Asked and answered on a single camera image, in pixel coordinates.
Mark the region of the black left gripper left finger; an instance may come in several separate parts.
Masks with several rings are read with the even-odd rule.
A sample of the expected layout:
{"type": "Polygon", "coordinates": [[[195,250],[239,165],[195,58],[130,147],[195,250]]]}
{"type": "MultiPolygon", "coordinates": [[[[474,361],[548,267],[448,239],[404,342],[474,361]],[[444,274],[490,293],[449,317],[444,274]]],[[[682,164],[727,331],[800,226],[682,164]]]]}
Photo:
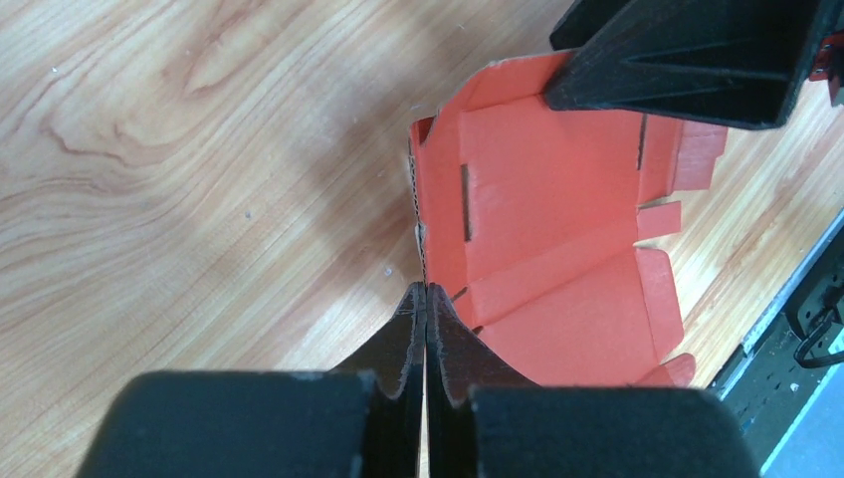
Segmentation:
{"type": "Polygon", "coordinates": [[[159,370],[110,405],[82,477],[414,477],[425,287],[334,368],[159,370]]]}

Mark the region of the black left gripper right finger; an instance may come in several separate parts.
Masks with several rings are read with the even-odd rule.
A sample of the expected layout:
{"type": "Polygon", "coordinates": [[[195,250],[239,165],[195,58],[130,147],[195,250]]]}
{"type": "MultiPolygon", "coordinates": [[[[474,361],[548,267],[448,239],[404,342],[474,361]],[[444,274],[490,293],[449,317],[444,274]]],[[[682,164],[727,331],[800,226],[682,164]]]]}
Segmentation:
{"type": "Polygon", "coordinates": [[[434,477],[755,477],[730,411],[674,387],[542,387],[458,318],[438,285],[425,305],[434,477]]]}

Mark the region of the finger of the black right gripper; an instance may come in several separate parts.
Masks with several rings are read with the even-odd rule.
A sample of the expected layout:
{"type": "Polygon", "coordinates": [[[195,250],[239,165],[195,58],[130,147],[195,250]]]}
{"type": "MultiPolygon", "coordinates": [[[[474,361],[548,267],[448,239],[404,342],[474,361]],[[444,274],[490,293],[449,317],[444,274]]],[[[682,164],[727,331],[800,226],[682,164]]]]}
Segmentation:
{"type": "Polygon", "coordinates": [[[786,124],[843,5],[620,1],[547,82],[555,111],[627,110],[741,129],[786,124]]]}
{"type": "Polygon", "coordinates": [[[620,0],[577,0],[554,26],[549,42],[555,51],[580,48],[620,11],[620,0]]]}

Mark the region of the red paper box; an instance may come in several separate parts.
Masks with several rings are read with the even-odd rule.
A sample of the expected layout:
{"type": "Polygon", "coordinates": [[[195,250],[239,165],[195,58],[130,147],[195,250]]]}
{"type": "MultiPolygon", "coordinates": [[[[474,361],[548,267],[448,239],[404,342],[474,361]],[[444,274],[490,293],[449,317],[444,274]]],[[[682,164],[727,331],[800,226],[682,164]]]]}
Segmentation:
{"type": "Polygon", "coordinates": [[[668,254],[677,191],[704,190],[720,125],[622,110],[553,111],[572,55],[492,63],[409,134],[426,281],[507,365],[551,386],[687,386],[668,254]]]}

